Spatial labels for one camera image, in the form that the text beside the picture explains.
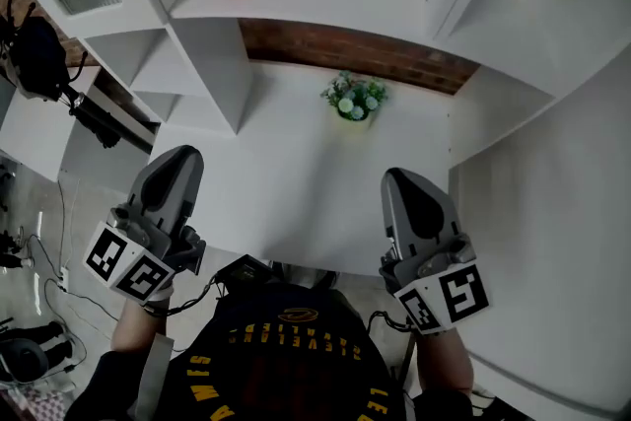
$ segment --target tiled floor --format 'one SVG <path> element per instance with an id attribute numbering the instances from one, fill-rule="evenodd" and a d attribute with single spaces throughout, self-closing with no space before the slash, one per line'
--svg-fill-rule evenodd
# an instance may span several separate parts
<path id="1" fill-rule="evenodd" d="M 62 236 L 59 187 L 57 183 L 44 179 L 25 167 L 18 166 L 15 172 L 15 179 L 0 189 L 0 194 L 6 193 L 3 200 L 9 206 L 8 213 L 0 213 L 0 232 L 7 229 L 15 236 L 22 225 L 28 237 L 36 232 L 37 216 L 41 212 L 41 241 L 55 270 L 58 270 Z M 118 316 L 123 299 L 95 281 L 84 269 L 81 260 L 96 224 L 104 220 L 109 208 L 122 202 L 125 195 L 88 185 L 65 174 L 60 175 L 59 182 L 66 209 L 61 264 L 67 264 L 70 271 L 70 291 L 91 297 Z M 204 237 L 203 230 L 197 232 L 212 244 L 212 238 Z M 52 319 L 46 306 L 43 283 L 45 279 L 52 278 L 53 274 L 36 239 L 31 239 L 31 247 L 35 258 L 34 270 L 0 269 L 0 320 L 12 316 L 17 326 L 37 326 Z M 189 272 L 178 275 L 175 280 L 174 304 L 179 305 L 196 297 L 219 268 L 236 258 L 233 253 L 209 247 L 198 277 Z M 299 274 L 303 279 L 313 277 L 313 273 L 305 269 L 301 269 Z M 386 310 L 393 318 L 404 320 L 404 310 L 386 292 L 381 278 L 342 275 L 336 287 L 346 295 L 365 322 L 376 310 Z M 85 342 L 88 350 L 87 359 L 74 371 L 68 375 L 58 374 L 50 379 L 51 387 L 70 390 L 76 395 L 85 388 L 99 357 L 108 350 L 115 321 L 90 302 L 60 292 L 52 283 L 48 283 L 46 291 L 54 309 L 66 319 L 71 330 Z M 168 334 L 175 339 L 176 350 L 187 347 L 210 319 L 216 306 L 216 293 L 211 291 L 197 306 L 169 319 Z M 407 335 L 388 328 L 382 319 L 377 318 L 373 323 L 371 336 L 387 364 L 399 365 L 405 353 Z M 76 358 L 82 357 L 83 350 L 78 348 Z"/>

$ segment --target forearm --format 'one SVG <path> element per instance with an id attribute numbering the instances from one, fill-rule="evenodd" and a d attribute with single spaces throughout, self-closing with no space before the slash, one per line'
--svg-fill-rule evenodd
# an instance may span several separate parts
<path id="1" fill-rule="evenodd" d="M 464 344 L 451 329 L 440 335 L 423 337 L 418 333 L 418 372 L 423 389 L 455 389 L 471 394 L 473 367 Z"/>
<path id="2" fill-rule="evenodd" d="M 169 300 L 163 304 L 167 309 Z M 129 353 L 149 349 L 156 333 L 167 333 L 167 319 L 151 316 L 135 302 L 126 300 L 111 338 L 111 350 Z"/>

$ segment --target power outlet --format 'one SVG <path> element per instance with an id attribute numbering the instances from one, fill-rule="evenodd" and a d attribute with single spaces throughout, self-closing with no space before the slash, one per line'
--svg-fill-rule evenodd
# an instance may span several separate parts
<path id="1" fill-rule="evenodd" d="M 59 287 L 67 292 L 70 289 L 70 271 L 66 267 L 61 267 L 61 280 Z"/>

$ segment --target white flower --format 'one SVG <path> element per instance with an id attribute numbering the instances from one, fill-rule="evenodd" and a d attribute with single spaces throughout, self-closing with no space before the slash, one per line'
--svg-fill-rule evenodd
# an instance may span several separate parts
<path id="1" fill-rule="evenodd" d="M 353 119 L 362 119 L 362 117 L 364 117 L 364 110 L 358 105 L 355 105 L 351 112 L 351 116 L 353 116 Z"/>
<path id="2" fill-rule="evenodd" d="M 377 99 L 375 99 L 375 97 L 368 97 L 366 99 L 366 107 L 370 110 L 375 110 L 377 107 L 379 107 L 379 102 L 377 102 Z"/>
<path id="3" fill-rule="evenodd" d="M 353 101 L 350 99 L 342 99 L 337 104 L 337 108 L 342 112 L 350 112 L 353 109 Z"/>

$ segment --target gray strap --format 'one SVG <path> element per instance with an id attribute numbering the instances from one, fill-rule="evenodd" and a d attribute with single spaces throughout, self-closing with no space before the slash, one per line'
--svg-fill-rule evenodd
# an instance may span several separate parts
<path id="1" fill-rule="evenodd" d="M 147 363 L 142 371 L 138 398 L 128 412 L 134 421 L 151 421 L 154 418 L 173 348 L 174 341 L 172 339 L 165 335 L 156 334 L 147 357 Z"/>

